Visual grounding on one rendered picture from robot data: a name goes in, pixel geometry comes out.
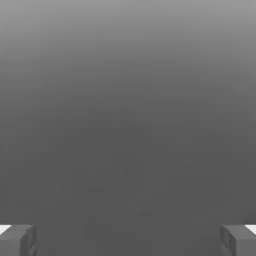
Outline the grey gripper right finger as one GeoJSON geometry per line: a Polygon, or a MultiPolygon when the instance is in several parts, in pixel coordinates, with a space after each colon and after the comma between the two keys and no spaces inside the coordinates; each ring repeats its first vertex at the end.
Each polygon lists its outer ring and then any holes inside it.
{"type": "Polygon", "coordinates": [[[256,256],[256,224],[221,225],[219,235],[223,256],[256,256]]]}

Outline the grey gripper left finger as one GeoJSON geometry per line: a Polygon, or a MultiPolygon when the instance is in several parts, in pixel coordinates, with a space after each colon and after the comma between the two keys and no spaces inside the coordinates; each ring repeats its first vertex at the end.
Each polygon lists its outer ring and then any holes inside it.
{"type": "Polygon", "coordinates": [[[38,256],[37,227],[0,224],[0,256],[38,256]]]}

